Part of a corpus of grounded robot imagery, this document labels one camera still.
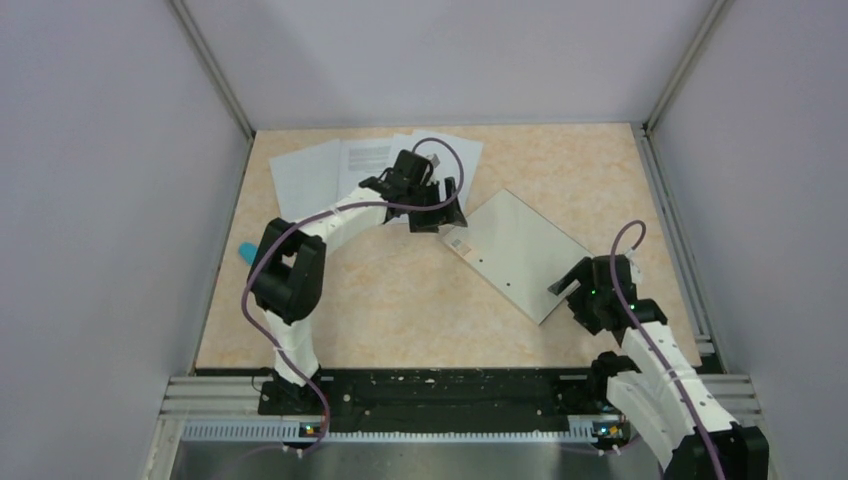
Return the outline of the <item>grey black folder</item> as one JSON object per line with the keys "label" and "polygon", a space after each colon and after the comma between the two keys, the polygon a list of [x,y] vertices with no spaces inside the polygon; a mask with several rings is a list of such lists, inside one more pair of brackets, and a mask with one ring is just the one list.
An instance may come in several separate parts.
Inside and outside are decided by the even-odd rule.
{"label": "grey black folder", "polygon": [[443,244],[534,324],[542,324],[565,294],[549,288],[592,253],[525,201],[503,189],[454,227]]}

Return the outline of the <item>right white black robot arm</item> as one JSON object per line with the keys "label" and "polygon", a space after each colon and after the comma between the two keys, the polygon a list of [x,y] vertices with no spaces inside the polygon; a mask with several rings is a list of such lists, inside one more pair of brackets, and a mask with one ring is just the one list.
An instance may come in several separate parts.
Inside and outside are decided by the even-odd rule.
{"label": "right white black robot arm", "polygon": [[548,288],[592,334],[613,334],[622,352],[591,364],[586,397],[624,414],[665,479],[766,479],[770,447],[717,400],[682,354],[657,302],[640,298],[624,255],[584,257]]}

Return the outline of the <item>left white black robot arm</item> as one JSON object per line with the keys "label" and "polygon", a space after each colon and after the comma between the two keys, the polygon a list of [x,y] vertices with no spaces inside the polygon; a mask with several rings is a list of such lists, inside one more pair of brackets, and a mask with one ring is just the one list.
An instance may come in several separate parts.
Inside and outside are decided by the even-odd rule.
{"label": "left white black robot arm", "polygon": [[276,218],[267,224],[242,300],[253,300],[265,317],[264,325],[252,315],[246,318],[271,342],[273,378],[292,410],[308,413],[321,397],[310,316],[322,298],[329,255],[400,217],[411,233],[467,226],[460,205],[466,170],[462,163],[457,167],[457,175],[437,180],[432,159],[416,149],[403,150],[393,165],[360,181],[327,209],[295,222]]}

